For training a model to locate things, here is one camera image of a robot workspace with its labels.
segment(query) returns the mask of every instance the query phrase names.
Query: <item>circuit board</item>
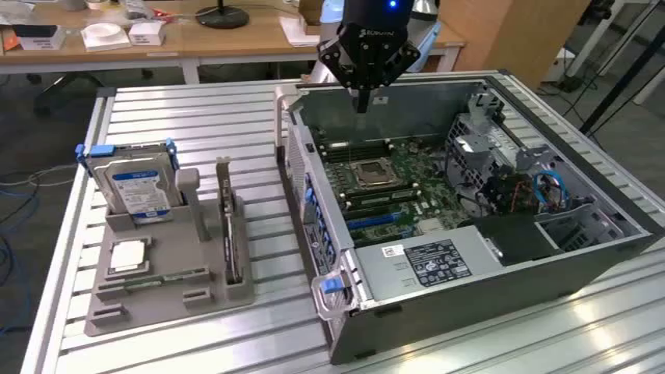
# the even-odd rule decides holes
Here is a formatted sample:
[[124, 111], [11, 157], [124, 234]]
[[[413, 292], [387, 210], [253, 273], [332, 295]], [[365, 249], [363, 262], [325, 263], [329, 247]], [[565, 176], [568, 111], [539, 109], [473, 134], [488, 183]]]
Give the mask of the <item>circuit board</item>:
[[[431, 154], [424, 142], [404, 139], [383, 157], [324, 165], [356, 247], [449, 230], [469, 219]], [[357, 208], [364, 202], [369, 206]]]

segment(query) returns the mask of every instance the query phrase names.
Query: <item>cpu socket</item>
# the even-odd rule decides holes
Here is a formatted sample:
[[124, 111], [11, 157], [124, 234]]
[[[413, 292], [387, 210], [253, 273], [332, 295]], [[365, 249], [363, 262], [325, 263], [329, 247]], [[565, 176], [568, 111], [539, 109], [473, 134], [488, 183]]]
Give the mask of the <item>cpu socket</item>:
[[385, 158], [352, 163], [357, 184], [365, 189], [385, 187], [400, 183], [393, 165]]

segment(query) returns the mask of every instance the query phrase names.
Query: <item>wooden desk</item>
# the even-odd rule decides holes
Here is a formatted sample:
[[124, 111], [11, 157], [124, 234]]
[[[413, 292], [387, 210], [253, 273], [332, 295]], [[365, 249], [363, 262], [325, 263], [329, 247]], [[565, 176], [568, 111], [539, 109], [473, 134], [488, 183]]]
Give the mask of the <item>wooden desk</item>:
[[[229, 5], [248, 11], [249, 24], [235, 30], [216, 30], [193, 20], [196, 12], [213, 3], [215, 0], [148, 2], [156, 9], [188, 15], [164, 26], [164, 45], [92, 53], [85, 52], [77, 31], [91, 23], [91, 19], [101, 18], [101, 12], [67, 12], [56, 4], [40, 3], [35, 9], [36, 19], [72, 29], [64, 46], [59, 51], [24, 51], [20, 47], [5, 51], [0, 56], [0, 74], [179, 66], [185, 82], [199, 83], [196, 68], [200, 65], [316, 59], [315, 47], [293, 47], [281, 31], [279, 17], [295, 16], [295, 8], [280, 0], [236, 0]], [[8, 35], [9, 30], [5, 29], [3, 34]], [[464, 45], [460, 35], [444, 26], [432, 50], [432, 55], [443, 56], [439, 71], [452, 70]]]

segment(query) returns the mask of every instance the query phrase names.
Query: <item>aluminum extrusion table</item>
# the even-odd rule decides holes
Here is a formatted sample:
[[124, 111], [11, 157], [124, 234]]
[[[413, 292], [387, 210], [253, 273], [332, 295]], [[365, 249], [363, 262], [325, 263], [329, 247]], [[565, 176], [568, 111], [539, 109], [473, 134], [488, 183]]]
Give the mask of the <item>aluminum extrusion table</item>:
[[[661, 199], [511, 76], [496, 77], [665, 224]], [[233, 183], [248, 204], [257, 300], [207, 316], [85, 336], [105, 201], [79, 168], [21, 372], [662, 372], [662, 242], [568, 298], [360, 362], [328, 364], [273, 155], [273, 90], [292, 82], [128, 88], [97, 98], [85, 143], [145, 143], [172, 137], [181, 166], [200, 169], [201, 199], [215, 198], [215, 158], [232, 157]], [[540, 142], [511, 108], [507, 126], [527, 145]]]

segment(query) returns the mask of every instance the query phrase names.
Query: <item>desk lamp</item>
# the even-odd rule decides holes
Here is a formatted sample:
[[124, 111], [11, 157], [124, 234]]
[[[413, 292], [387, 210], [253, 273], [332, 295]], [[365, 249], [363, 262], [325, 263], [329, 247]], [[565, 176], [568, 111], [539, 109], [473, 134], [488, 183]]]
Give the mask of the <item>desk lamp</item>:
[[196, 13], [196, 20], [215, 29], [235, 29], [248, 24], [249, 15], [239, 8], [224, 6], [224, 0], [217, 0], [217, 6], [203, 8]]

